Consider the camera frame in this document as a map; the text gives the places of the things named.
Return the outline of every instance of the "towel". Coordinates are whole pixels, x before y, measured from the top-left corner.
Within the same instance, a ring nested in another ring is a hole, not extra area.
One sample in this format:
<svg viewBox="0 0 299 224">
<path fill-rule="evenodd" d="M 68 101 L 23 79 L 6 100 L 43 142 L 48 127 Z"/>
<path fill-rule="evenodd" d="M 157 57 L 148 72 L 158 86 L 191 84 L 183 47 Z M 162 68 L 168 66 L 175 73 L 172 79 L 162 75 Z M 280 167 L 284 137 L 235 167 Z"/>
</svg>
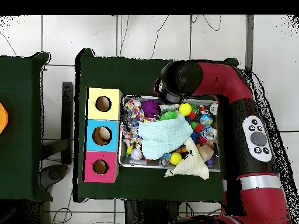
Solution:
<svg viewBox="0 0 299 224">
<path fill-rule="evenodd" d="M 190 137 L 185 142 L 185 145 L 190 154 L 188 154 L 175 169 L 168 169 L 164 177 L 182 174 L 200 176 L 204 180 L 208 179 L 208 167 L 204 164 L 203 158 L 199 155 L 199 151 Z"/>
<path fill-rule="evenodd" d="M 193 132 L 184 116 L 144 124 L 139 123 L 138 134 L 142 138 L 142 153 L 146 159 L 159 159 L 163 154 L 180 147 Z"/>
</svg>

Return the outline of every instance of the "blue box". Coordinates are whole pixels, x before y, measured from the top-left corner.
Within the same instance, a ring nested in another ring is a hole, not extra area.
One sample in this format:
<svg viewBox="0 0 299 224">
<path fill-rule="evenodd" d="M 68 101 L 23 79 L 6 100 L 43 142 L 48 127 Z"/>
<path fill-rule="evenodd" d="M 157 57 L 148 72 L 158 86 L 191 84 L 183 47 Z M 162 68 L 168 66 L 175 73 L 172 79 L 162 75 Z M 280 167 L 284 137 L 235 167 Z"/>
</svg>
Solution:
<svg viewBox="0 0 299 224">
<path fill-rule="evenodd" d="M 98 145 L 92 139 L 96 127 L 106 127 L 111 130 L 112 139 L 107 145 Z M 87 120 L 87 142 L 86 151 L 109 151 L 117 152 L 117 136 L 119 134 L 118 121 Z"/>
</svg>

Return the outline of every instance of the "round hole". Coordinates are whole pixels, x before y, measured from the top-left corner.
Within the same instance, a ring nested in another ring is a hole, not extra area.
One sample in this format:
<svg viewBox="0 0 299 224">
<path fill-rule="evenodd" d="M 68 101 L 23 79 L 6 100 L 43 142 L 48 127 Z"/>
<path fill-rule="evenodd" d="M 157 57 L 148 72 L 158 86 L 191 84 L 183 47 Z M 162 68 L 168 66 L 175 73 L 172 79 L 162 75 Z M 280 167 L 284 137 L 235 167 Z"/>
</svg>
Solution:
<svg viewBox="0 0 299 224">
<path fill-rule="evenodd" d="M 96 160 L 92 168 L 97 174 L 105 174 L 108 170 L 108 164 L 104 160 Z"/>
<path fill-rule="evenodd" d="M 108 127 L 96 127 L 92 133 L 92 140 L 98 145 L 107 145 L 112 139 L 112 132 Z"/>
<path fill-rule="evenodd" d="M 109 111 L 111 109 L 111 100 L 106 96 L 100 96 L 96 100 L 96 108 L 102 112 Z"/>
</svg>

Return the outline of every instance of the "dark green table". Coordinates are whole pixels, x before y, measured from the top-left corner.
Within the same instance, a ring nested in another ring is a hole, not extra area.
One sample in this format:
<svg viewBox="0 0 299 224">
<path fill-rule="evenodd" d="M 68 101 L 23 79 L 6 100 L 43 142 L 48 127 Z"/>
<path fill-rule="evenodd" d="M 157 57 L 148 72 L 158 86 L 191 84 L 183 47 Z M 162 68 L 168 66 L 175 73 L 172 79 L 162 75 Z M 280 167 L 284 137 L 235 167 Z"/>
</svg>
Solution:
<svg viewBox="0 0 299 224">
<path fill-rule="evenodd" d="M 42 67 L 49 54 L 0 57 L 0 102 L 8 125 L 0 134 L 0 198 L 50 201 L 39 183 Z"/>
<path fill-rule="evenodd" d="M 165 170 L 120 167 L 114 184 L 84 183 L 82 155 L 84 148 L 85 89 L 119 89 L 124 95 L 153 96 L 153 83 L 169 60 L 94 57 L 91 49 L 83 49 L 76 58 L 75 86 L 75 162 L 74 188 L 78 201 L 84 198 L 127 198 L 140 200 L 222 201 L 219 173 L 203 180 L 196 176 L 165 178 Z"/>
</svg>

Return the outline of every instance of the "table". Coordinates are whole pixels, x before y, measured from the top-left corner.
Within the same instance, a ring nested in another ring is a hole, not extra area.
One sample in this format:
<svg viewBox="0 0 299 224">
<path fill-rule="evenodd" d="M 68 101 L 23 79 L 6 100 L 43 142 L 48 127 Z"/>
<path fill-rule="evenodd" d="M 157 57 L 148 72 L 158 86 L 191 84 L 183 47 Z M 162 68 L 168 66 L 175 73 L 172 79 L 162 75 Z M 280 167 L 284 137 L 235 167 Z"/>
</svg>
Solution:
<svg viewBox="0 0 299 224">
<path fill-rule="evenodd" d="M 120 167 L 114 184 L 82 182 L 86 87 L 119 89 L 124 95 L 153 96 L 153 84 L 170 60 L 95 57 L 83 49 L 76 57 L 74 200 L 126 198 L 171 201 L 222 201 L 219 173 L 208 180 L 196 176 L 164 178 L 165 170 Z"/>
</svg>

